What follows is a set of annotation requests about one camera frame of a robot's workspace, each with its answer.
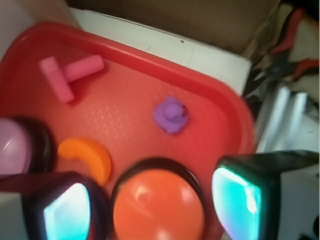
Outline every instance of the purple duck toy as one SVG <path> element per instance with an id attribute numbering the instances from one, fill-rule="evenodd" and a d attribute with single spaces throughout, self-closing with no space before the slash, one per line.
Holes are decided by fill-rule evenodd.
<path id="1" fill-rule="evenodd" d="M 186 125 L 189 114 L 185 105 L 172 96 L 167 96 L 153 111 L 155 123 L 169 134 L 175 134 Z"/>

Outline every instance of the purple button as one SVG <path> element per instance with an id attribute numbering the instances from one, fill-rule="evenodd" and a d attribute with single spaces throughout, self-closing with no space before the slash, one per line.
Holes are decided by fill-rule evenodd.
<path id="1" fill-rule="evenodd" d="M 188 122 L 189 112 L 185 105 L 172 96 L 167 96 L 153 111 L 155 123 L 169 134 L 175 134 Z"/>
<path id="2" fill-rule="evenodd" d="M 0 175 L 26 173 L 32 157 L 28 132 L 17 122 L 0 118 Z"/>

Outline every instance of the red pliers handle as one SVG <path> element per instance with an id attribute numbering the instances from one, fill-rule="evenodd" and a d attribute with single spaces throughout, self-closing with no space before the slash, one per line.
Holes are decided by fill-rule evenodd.
<path id="1" fill-rule="evenodd" d="M 301 8 L 293 9 L 285 19 L 280 37 L 275 46 L 269 51 L 273 61 L 264 71 L 264 75 L 257 79 L 257 74 L 251 72 L 243 95 L 248 96 L 261 84 L 268 84 L 286 76 L 292 76 L 293 81 L 299 80 L 305 74 L 319 72 L 319 59 L 304 59 L 299 62 L 290 62 L 289 56 L 295 45 L 298 25 L 305 11 Z"/>
<path id="2" fill-rule="evenodd" d="M 278 42 L 270 51 L 270 54 L 275 55 L 290 51 L 294 47 L 298 25 L 304 14 L 305 11 L 302 8 L 297 8 L 290 12 L 284 21 Z"/>
<path id="3" fill-rule="evenodd" d="M 295 45 L 298 25 L 305 14 L 305 10 L 297 8 L 291 11 L 286 18 L 279 40 L 270 51 L 270 54 L 277 55 L 282 52 L 289 52 Z M 319 59 L 304 59 L 298 62 L 292 73 L 293 81 L 297 81 L 304 74 L 319 72 Z"/>

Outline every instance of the orange crescent toy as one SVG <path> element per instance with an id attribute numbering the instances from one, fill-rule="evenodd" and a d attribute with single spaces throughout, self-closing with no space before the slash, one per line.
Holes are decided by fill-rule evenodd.
<path id="1" fill-rule="evenodd" d="M 100 143 L 87 138 L 67 138 L 58 148 L 58 155 L 69 160 L 86 163 L 92 177 L 103 186 L 111 173 L 111 158 L 107 149 Z"/>

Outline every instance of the cardboard box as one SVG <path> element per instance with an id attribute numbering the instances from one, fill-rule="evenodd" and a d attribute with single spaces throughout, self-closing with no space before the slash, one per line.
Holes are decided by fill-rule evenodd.
<path id="1" fill-rule="evenodd" d="M 74 8 L 125 18 L 250 58 L 273 40 L 280 0 L 66 0 Z M 263 44 L 257 42 L 263 33 Z"/>

